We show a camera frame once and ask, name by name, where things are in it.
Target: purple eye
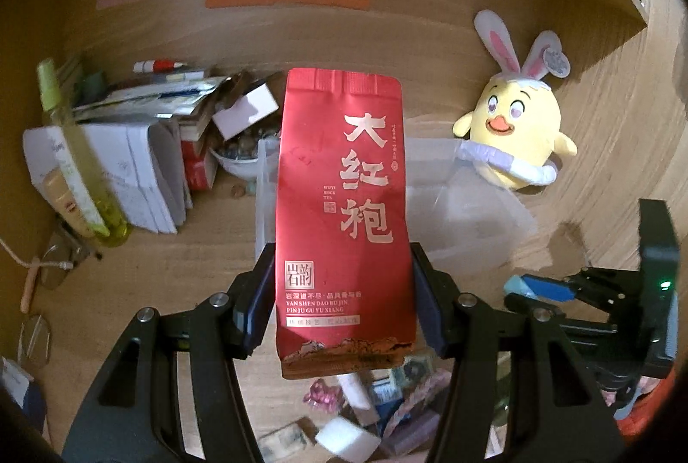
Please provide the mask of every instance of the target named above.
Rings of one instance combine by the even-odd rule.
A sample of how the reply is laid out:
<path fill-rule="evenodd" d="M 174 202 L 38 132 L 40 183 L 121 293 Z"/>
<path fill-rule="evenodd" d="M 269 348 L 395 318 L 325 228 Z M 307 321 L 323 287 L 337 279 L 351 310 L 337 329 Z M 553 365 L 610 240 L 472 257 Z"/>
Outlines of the purple eye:
<path fill-rule="evenodd" d="M 489 113 L 494 113 L 497 110 L 497 97 L 492 95 L 490 100 L 487 101 L 487 111 Z"/>
<path fill-rule="evenodd" d="M 514 100 L 511 103 L 511 110 L 509 113 L 511 114 L 512 120 L 515 120 L 516 118 L 521 117 L 521 114 L 524 111 L 525 111 L 525 106 L 523 105 L 523 102 L 521 102 L 520 100 Z"/>

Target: pen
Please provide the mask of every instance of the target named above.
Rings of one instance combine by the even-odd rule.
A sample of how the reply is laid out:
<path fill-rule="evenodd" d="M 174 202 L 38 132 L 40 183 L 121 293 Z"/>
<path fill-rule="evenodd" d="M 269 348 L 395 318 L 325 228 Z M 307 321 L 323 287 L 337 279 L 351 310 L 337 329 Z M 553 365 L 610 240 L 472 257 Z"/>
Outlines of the pen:
<path fill-rule="evenodd" d="M 186 63 L 172 60 L 148 60 L 148 61 L 137 61 L 133 65 L 134 73 L 164 73 L 165 71 L 173 71 L 174 69 L 180 69 L 180 67 L 186 67 Z"/>
<path fill-rule="evenodd" d="M 183 91 L 171 91 L 159 94 L 158 98 L 179 98 L 181 96 L 196 96 L 200 94 L 201 91 L 198 89 L 187 89 Z"/>

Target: orange beak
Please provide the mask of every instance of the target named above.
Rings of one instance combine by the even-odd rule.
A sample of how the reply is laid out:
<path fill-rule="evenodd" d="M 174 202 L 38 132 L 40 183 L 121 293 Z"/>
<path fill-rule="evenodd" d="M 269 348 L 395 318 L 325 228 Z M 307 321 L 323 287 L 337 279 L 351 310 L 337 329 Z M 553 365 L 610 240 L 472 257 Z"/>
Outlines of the orange beak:
<path fill-rule="evenodd" d="M 497 115 L 491 120 L 487 120 L 485 127 L 494 135 L 511 135 L 514 132 L 514 126 L 507 122 L 503 115 Z"/>

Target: plush toy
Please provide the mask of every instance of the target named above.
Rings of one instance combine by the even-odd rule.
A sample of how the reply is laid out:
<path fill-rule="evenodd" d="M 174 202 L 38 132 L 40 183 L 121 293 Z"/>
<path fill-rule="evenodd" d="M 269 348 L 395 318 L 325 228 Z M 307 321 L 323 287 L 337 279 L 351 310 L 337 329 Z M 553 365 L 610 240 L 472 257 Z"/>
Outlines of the plush toy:
<path fill-rule="evenodd" d="M 485 86 L 476 109 L 454 124 L 457 137 L 470 130 L 470 138 L 458 147 L 458 157 L 476 163 L 484 178 L 504 188 L 551 184 L 556 179 L 556 166 L 549 161 L 552 152 L 577 153 L 573 141 L 559 131 L 559 105 L 541 81 L 548 72 L 568 75 L 562 43 L 554 32 L 542 32 L 521 69 L 507 27 L 496 13 L 481 11 L 474 24 L 501 72 Z"/>

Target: red tea bag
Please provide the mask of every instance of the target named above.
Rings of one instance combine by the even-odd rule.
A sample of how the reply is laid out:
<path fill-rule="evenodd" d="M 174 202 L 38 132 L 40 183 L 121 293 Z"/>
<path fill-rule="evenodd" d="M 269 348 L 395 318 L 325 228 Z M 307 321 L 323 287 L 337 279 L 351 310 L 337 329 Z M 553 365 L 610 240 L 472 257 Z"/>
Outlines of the red tea bag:
<path fill-rule="evenodd" d="M 282 376 L 400 365 L 415 341 L 415 310 L 399 82 L 292 69 L 279 168 Z"/>

